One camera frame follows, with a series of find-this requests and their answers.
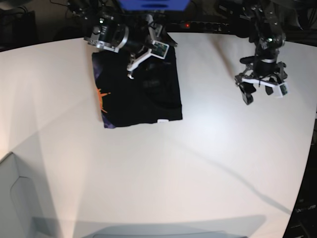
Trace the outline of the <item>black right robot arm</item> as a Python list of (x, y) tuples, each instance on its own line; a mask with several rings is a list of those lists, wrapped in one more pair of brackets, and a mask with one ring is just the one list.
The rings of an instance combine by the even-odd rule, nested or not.
[(108, 6), (105, 0), (69, 0), (67, 8), (83, 21), (84, 40), (100, 50), (130, 54), (127, 76), (150, 57), (165, 59), (177, 43), (165, 30), (162, 10), (127, 11), (117, 0)]

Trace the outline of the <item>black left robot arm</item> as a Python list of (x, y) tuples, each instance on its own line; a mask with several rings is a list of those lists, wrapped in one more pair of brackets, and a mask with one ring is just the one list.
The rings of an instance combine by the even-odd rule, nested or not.
[(283, 98), (289, 93), (286, 82), (286, 64), (278, 61), (279, 49), (286, 36), (270, 0), (245, 0), (243, 11), (253, 25), (249, 41), (256, 46), (252, 56), (240, 59), (245, 65), (243, 72), (235, 76), (243, 101), (251, 104), (253, 93), (263, 86), (267, 95)]

